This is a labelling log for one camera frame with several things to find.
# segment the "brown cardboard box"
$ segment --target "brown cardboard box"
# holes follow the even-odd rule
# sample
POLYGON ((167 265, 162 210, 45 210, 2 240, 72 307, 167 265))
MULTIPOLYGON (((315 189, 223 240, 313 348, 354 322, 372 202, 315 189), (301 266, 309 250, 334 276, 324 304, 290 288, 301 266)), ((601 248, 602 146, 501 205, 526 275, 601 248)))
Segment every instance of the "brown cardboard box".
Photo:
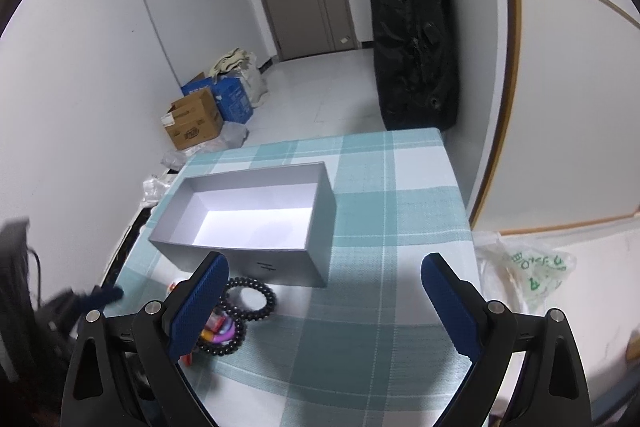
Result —
POLYGON ((209 89, 201 89, 176 100, 161 120, 177 150, 214 139, 220 134, 223 124, 209 89))

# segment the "teal and white tablecloth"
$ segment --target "teal and white tablecloth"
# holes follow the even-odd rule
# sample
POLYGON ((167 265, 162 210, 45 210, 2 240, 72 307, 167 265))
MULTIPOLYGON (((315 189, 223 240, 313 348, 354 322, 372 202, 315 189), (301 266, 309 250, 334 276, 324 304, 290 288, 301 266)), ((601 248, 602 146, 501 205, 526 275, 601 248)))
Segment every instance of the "teal and white tablecloth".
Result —
POLYGON ((221 427, 430 426, 464 377, 420 284, 439 251, 479 287, 468 220, 434 129, 299 140, 194 156, 156 208, 118 277, 125 299, 108 315, 163 299, 177 275, 147 240, 181 179, 323 161, 337 201, 325 289, 274 286, 278 309, 249 323, 220 359, 184 372, 221 427))

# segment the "plastic bag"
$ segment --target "plastic bag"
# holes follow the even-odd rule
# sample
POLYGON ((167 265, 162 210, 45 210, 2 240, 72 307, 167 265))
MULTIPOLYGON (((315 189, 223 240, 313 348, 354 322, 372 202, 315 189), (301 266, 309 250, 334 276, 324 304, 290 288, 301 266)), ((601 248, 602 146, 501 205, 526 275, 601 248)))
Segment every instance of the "plastic bag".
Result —
POLYGON ((244 60, 241 66, 237 69, 240 73, 240 82, 242 82, 242 87, 244 87, 244 91, 249 98, 251 107, 261 106, 264 102, 262 96, 267 92, 267 84, 265 83, 262 74, 260 74, 260 70, 258 69, 256 62, 257 58, 255 57, 255 54, 250 53, 249 59, 244 60))
POLYGON ((198 143, 182 151, 167 151, 164 153, 164 156, 162 156, 160 163, 168 169, 179 171, 195 153, 216 152, 242 147, 246 134, 247 129, 245 125, 236 122, 225 122, 218 137, 213 140, 198 143))
POLYGON ((142 198, 142 206, 156 206, 174 182, 176 174, 163 174, 151 176, 142 182, 142 190, 145 195, 142 198))
POLYGON ((576 258, 543 243, 474 233, 482 293, 514 312, 534 313, 575 269, 576 258))

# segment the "large black duffel bag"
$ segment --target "large black duffel bag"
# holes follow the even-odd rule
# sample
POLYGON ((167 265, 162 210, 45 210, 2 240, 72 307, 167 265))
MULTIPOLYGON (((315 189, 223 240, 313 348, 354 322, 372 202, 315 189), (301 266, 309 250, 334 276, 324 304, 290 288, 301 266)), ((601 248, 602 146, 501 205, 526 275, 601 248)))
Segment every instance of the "large black duffel bag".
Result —
POLYGON ((458 113, 450 0, 371 0, 380 111, 388 130, 446 130, 458 113))

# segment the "blue gripper pad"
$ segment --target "blue gripper pad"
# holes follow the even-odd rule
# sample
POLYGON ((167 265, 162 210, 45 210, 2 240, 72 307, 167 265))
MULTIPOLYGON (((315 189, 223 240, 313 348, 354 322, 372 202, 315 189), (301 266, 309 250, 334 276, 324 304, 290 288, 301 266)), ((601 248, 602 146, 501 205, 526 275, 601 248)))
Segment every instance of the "blue gripper pad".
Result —
MULTIPOLYGON (((198 276, 200 278, 195 281, 193 290, 186 296, 181 307, 173 313, 168 327, 167 354, 172 362, 177 362, 182 355, 187 355, 193 350, 202 328, 207 323, 213 308, 220 301, 229 279, 229 264, 222 254, 217 254, 202 275, 199 275, 199 271, 201 271, 200 268, 191 276, 191 279, 198 276)), ((178 286, 192 282, 191 279, 179 283, 166 298, 165 303, 178 291, 178 286)))
POLYGON ((439 253, 430 253, 422 260, 420 276, 422 287, 431 299, 456 351, 475 362, 482 353, 478 341, 478 324, 453 286, 459 284, 460 279, 439 253))

